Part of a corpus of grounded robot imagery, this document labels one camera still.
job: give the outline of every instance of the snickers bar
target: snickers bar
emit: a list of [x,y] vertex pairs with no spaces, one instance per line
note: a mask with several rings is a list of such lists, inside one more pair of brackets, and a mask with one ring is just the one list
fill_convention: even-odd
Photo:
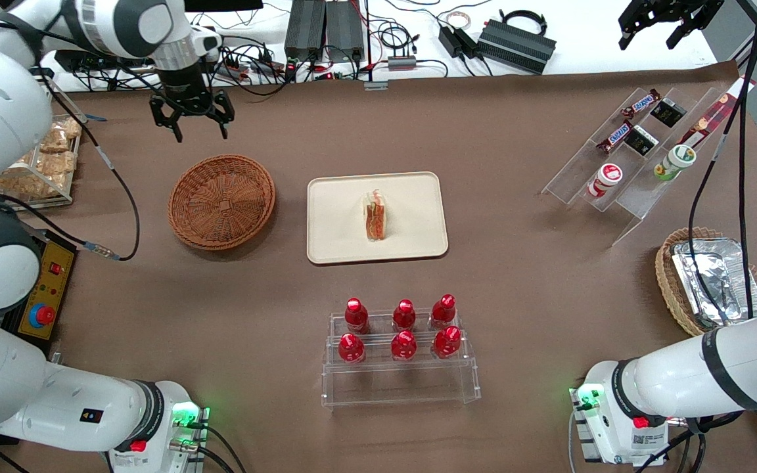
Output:
[[631,105],[630,107],[623,108],[621,110],[621,114],[628,119],[631,119],[632,117],[636,116],[637,113],[639,113],[642,110],[645,110],[652,104],[653,102],[657,102],[658,100],[661,100],[662,96],[656,92],[656,89],[650,89],[650,93],[644,98],[641,99],[635,104]]
[[613,131],[612,135],[609,135],[609,138],[601,141],[601,144],[598,144],[597,147],[603,150],[604,153],[609,154],[612,148],[614,148],[618,143],[621,143],[621,141],[623,141],[623,139],[630,134],[630,131],[633,131],[633,124],[630,123],[629,120],[624,120],[624,124],[621,125],[620,128],[616,129],[616,131]]

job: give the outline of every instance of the wicker basket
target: wicker basket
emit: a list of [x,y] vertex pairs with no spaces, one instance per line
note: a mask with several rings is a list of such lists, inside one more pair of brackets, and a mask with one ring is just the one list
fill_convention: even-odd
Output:
[[[719,238],[723,233],[713,231],[709,228],[694,227],[694,238]],[[662,243],[662,246],[656,252],[656,279],[658,287],[662,290],[664,302],[667,304],[670,314],[674,316],[676,323],[682,326],[691,336],[703,335],[706,329],[697,323],[694,314],[691,311],[691,305],[688,297],[685,295],[685,288],[676,275],[676,267],[670,258],[670,248],[676,243],[685,242],[688,239],[688,228],[680,228],[671,233],[670,236]],[[755,284],[757,284],[757,271],[755,266],[749,265]]]
[[273,180],[261,164],[223,154],[180,177],[168,200],[168,221],[186,245],[225,250],[259,233],[275,201]]

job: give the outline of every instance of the power supply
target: power supply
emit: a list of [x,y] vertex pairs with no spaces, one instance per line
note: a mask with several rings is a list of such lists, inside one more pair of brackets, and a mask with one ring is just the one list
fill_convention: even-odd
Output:
[[508,66],[541,74],[557,42],[490,19],[478,37],[478,51]]
[[325,33],[325,0],[294,0],[285,34],[285,54],[298,60],[319,59]]
[[355,63],[364,57],[364,33],[361,29],[361,13],[352,2],[327,3],[327,45],[331,62],[345,62],[352,58]]

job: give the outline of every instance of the red button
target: red button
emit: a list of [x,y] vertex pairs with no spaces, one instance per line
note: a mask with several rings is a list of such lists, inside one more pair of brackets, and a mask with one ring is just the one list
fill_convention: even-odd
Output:
[[37,309],[37,323],[41,325],[49,325],[55,321],[55,310],[48,305],[43,305]]

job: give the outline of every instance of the basket with foil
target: basket with foil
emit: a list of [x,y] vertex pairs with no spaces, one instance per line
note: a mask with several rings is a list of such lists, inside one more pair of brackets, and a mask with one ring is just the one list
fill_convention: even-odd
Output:
[[[694,259],[687,229],[668,236],[656,254],[656,279],[671,315],[691,336],[748,320],[740,244],[702,227],[695,227],[692,236]],[[757,317],[757,271],[749,266],[748,272],[752,313]]]

